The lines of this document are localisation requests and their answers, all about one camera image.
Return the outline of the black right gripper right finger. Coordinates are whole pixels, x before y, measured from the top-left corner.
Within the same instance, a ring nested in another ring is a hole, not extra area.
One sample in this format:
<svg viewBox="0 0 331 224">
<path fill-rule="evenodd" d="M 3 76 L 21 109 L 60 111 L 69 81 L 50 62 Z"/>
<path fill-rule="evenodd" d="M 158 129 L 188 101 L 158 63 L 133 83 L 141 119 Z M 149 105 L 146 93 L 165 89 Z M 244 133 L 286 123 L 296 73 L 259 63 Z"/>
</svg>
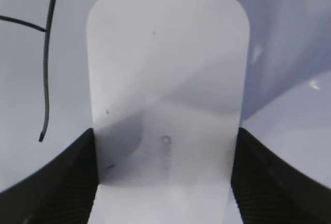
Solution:
<svg viewBox="0 0 331 224">
<path fill-rule="evenodd" d="M 243 223 L 330 223 L 330 189 L 244 128 L 236 139 L 231 187 Z"/>
</svg>

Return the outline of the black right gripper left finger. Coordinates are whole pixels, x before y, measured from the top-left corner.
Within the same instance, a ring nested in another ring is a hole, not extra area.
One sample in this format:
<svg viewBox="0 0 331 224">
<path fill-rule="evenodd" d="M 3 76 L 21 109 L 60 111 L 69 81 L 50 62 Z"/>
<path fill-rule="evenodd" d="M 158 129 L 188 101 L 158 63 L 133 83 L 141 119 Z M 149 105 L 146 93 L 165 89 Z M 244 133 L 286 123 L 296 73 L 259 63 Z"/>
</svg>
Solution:
<svg viewBox="0 0 331 224">
<path fill-rule="evenodd" d="M 1 223 L 87 223 L 99 185 L 93 129 L 1 192 Z"/>
</svg>

